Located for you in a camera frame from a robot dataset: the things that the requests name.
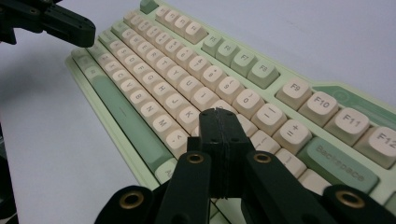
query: brass insert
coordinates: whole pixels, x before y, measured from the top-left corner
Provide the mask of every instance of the brass insert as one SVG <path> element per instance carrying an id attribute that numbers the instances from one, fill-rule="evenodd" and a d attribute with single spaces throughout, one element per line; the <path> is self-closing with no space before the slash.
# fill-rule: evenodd
<path id="1" fill-rule="evenodd" d="M 134 209 L 142 204 L 144 198 L 142 192 L 132 190 L 122 195 L 120 198 L 120 206 L 123 209 Z"/>
<path id="2" fill-rule="evenodd" d="M 346 206 L 352 208 L 363 208 L 365 205 L 364 200 L 353 192 L 347 190 L 340 190 L 335 193 L 335 197 Z"/>
<path id="3" fill-rule="evenodd" d="M 200 163 L 204 161 L 204 157 L 200 154 L 191 154 L 187 157 L 187 161 L 191 163 Z"/>
<path id="4" fill-rule="evenodd" d="M 271 157 L 269 157 L 265 154 L 262 154 L 262 153 L 255 154 L 253 158 L 255 161 L 260 162 L 260 163 L 268 163 L 271 161 Z"/>

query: keyboard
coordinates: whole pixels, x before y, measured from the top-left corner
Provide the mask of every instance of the keyboard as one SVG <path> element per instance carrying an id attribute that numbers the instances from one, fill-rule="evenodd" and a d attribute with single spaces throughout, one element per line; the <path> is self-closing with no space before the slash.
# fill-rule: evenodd
<path id="1" fill-rule="evenodd" d="M 140 185 L 172 176 L 198 115 L 234 112 L 256 150 L 307 189 L 368 193 L 396 215 L 396 109 L 316 82 L 163 1 L 126 11 L 66 65 Z M 212 200 L 210 223 L 244 223 L 239 199 Z"/>

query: robotic hand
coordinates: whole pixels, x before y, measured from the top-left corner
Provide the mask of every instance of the robotic hand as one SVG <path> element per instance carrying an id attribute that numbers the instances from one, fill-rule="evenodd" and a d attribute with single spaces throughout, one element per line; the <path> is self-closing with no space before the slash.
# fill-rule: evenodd
<path id="1" fill-rule="evenodd" d="M 94 24 L 56 4 L 61 0 L 0 0 L 0 43 L 17 43 L 14 28 L 33 33 L 44 30 L 66 42 L 87 48 L 93 45 Z"/>

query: white surface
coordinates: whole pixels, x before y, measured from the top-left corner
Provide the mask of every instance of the white surface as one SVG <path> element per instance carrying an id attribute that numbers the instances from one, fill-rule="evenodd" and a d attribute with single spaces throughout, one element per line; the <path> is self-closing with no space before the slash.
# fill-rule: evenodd
<path id="1" fill-rule="evenodd" d="M 168 0 L 314 80 L 396 106 L 396 2 Z M 137 1 L 67 0 L 100 32 Z M 70 76 L 74 47 L 17 30 L 0 44 L 0 119 L 21 223 L 93 223 L 134 178 Z"/>

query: spacebar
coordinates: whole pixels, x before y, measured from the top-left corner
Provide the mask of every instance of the spacebar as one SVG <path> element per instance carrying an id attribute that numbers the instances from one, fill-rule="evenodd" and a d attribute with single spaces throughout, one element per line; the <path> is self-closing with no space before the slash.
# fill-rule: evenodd
<path id="1" fill-rule="evenodd" d="M 152 173 L 173 158 L 109 77 L 95 77 L 91 85 Z"/>

